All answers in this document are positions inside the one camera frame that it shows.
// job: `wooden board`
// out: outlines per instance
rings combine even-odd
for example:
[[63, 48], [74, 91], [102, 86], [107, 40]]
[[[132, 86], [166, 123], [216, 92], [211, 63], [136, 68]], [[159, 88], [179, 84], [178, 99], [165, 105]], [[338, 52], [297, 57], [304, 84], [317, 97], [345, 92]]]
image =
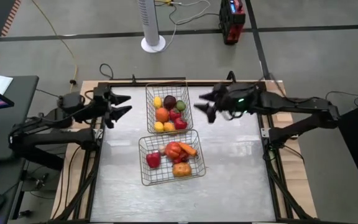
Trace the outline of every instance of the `wooden board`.
[[[175, 80], [139, 80], [138, 83], [148, 83], [148, 82], [174, 82]], [[238, 80], [238, 82], [256, 82], [258, 80]], [[113, 81], [84, 81], [83, 85], [81, 87], [81, 95], [85, 95], [85, 92], [88, 90], [93, 90], [94, 87], [98, 86], [99, 82], [109, 82], [109, 83], [132, 83], [132, 80], [126, 80], [126, 81], [119, 81], [119, 80], [113, 80]], [[191, 82], [231, 82], [228, 80], [187, 80], [188, 83]], [[267, 90], [271, 92], [275, 92], [280, 94], [280, 91], [278, 90], [276, 84], [271, 81], [265, 81]], [[282, 82], [278, 82], [281, 86], [282, 90], [285, 92], [284, 86]], [[289, 124], [293, 123], [292, 116], [290, 113], [277, 113], [272, 116], [273, 123], [276, 127], [285, 127]], [[267, 126], [267, 120], [264, 118], [265, 126]], [[89, 125], [85, 123], [75, 123], [72, 128], [74, 129], [81, 129], [81, 128], [88, 128]], [[293, 148], [294, 150], [298, 151], [300, 153], [300, 147], [297, 140], [289, 140], [286, 143], [287, 146]], [[75, 158], [73, 159], [73, 162], [71, 164], [71, 173], [70, 173], [70, 187], [67, 190], [67, 179], [68, 179], [68, 165], [70, 163], [70, 159], [72, 158], [74, 151], [76, 149], [76, 144], [69, 144], [66, 151], [66, 158], [64, 163], [64, 176], [63, 176], [63, 182], [59, 181], [57, 194], [55, 198], [55, 203], [53, 205], [52, 214], [55, 213], [58, 203], [60, 200], [60, 188], [62, 187], [63, 183], [63, 193], [62, 193], [62, 199], [61, 199], [61, 205], [58, 209], [57, 215], [58, 216], [64, 209], [64, 200], [66, 195], [68, 196], [68, 203], [70, 203], [70, 200], [72, 197], [76, 194], [78, 190], [78, 183], [80, 181], [80, 175], [81, 175], [81, 169], [83, 165], [83, 159], [85, 152], [84, 150], [79, 150], [75, 154]], [[283, 162], [283, 169], [285, 178], [287, 181], [287, 187], [288, 190], [291, 192], [291, 194], [294, 196], [295, 200], [299, 203], [300, 206], [312, 217], [316, 217], [316, 210], [314, 208], [313, 199], [311, 196], [308, 178], [306, 176], [305, 166], [303, 165], [303, 161], [297, 156], [294, 155], [294, 153], [291, 153], [290, 151], [286, 149], [281, 149], [281, 158]], [[90, 171], [91, 167], [93, 165], [93, 158], [89, 161], [88, 166], [88, 172]], [[277, 189], [277, 195], [278, 195], [278, 201], [280, 206], [281, 215], [283, 218], [287, 217], [287, 214], [285, 213], [285, 207], [284, 207], [284, 200], [282, 197], [282, 194], [280, 190]], [[88, 203], [88, 196], [89, 196], [89, 188], [85, 192], [83, 199], [81, 201], [81, 207], [80, 207], [80, 218], [85, 217], [86, 213], [86, 206]]]

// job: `battery pack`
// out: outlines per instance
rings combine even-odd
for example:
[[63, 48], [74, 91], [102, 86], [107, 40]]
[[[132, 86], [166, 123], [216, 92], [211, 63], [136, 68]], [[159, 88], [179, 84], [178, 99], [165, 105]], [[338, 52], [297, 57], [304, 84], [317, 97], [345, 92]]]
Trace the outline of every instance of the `battery pack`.
[[219, 26], [223, 41], [227, 45], [239, 41], [242, 28], [246, 23], [246, 12], [241, 0], [222, 0], [219, 11]]

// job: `carrot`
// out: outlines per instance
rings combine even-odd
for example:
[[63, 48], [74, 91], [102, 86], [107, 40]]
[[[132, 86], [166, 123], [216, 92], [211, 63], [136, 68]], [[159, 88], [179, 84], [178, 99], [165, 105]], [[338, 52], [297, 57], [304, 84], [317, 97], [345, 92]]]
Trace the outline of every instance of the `carrot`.
[[184, 150], [186, 151], [189, 155], [191, 156], [195, 156], [197, 155], [197, 150], [196, 149], [193, 149], [191, 146], [183, 143], [183, 142], [178, 142], [179, 143], [179, 146]]

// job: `plum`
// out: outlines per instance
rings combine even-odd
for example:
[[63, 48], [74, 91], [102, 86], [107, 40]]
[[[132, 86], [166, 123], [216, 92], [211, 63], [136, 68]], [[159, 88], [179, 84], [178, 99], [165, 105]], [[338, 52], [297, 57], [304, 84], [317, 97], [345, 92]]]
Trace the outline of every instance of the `plum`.
[[177, 99], [171, 95], [168, 95], [164, 98], [163, 105], [165, 109], [171, 110], [175, 107], [176, 103]]

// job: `red bell pepper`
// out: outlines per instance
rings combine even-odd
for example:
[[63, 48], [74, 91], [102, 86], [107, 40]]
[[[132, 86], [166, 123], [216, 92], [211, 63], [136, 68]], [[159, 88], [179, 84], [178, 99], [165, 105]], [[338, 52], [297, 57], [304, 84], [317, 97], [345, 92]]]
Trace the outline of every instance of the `red bell pepper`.
[[177, 118], [174, 122], [173, 125], [175, 125], [175, 129], [176, 130], [183, 130], [186, 129], [187, 127], [187, 122], [183, 119], [183, 118]]
[[159, 152], [147, 154], [146, 162], [150, 168], [157, 168], [161, 163], [161, 154]]
[[171, 119], [171, 121], [175, 121], [177, 118], [180, 117], [181, 117], [181, 112], [178, 111], [178, 109], [174, 108], [169, 111], [169, 119]]

